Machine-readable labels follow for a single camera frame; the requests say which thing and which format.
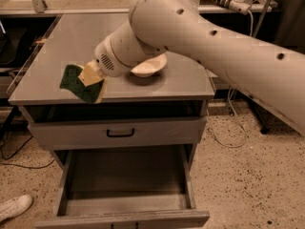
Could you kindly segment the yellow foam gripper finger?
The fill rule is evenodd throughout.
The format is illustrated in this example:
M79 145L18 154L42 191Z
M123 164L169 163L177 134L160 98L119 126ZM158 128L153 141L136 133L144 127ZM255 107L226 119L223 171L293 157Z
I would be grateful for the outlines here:
M78 78L85 87L99 83L105 79L105 75L101 71L96 60L87 63Z

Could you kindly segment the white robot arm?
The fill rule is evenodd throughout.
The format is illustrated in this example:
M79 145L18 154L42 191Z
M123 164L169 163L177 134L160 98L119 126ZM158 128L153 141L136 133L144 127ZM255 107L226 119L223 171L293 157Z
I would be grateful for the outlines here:
M79 79L90 86L164 52L196 61L305 134L305 55L218 27L186 0L132 0L128 20L95 48Z

